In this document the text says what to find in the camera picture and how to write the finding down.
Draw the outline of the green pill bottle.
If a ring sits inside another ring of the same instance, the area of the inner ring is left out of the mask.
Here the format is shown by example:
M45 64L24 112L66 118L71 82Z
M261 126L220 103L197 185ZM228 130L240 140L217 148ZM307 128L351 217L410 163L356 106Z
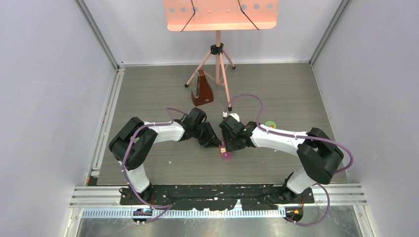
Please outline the green pill bottle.
M266 121L264 125L267 126L267 127L269 127L269 128L273 128L273 129L276 129L277 128L276 123L274 121L271 121L271 120Z

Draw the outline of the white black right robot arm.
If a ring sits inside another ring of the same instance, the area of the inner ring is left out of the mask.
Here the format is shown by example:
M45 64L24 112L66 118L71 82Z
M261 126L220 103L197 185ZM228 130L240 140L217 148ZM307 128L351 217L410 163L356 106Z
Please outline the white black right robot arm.
M284 200L291 203L311 186L329 184L344 157L336 142L318 128L291 132L254 121L243 124L236 115L227 115L219 127L228 152L247 147L270 148L299 158L302 169L291 173L280 189Z

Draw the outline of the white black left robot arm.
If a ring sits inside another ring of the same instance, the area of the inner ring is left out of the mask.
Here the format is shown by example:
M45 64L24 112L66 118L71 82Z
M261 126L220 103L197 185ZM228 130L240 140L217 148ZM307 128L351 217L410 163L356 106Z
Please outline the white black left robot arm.
M144 162L156 143L181 142L195 138L204 148L222 144L216 136L207 114L194 107L180 119L169 122L145 122L132 117L109 143L108 149L121 166L132 197L139 204L150 204L152 191Z

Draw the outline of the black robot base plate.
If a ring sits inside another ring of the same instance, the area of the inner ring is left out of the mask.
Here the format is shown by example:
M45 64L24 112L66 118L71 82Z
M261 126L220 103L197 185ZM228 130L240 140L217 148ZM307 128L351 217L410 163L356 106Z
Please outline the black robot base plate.
M148 203L159 209L172 210L232 210L240 204L243 210L274 210L278 204L314 203L311 188L299 195L272 184L218 184L218 185L150 185L139 195L131 188L120 188L121 205Z

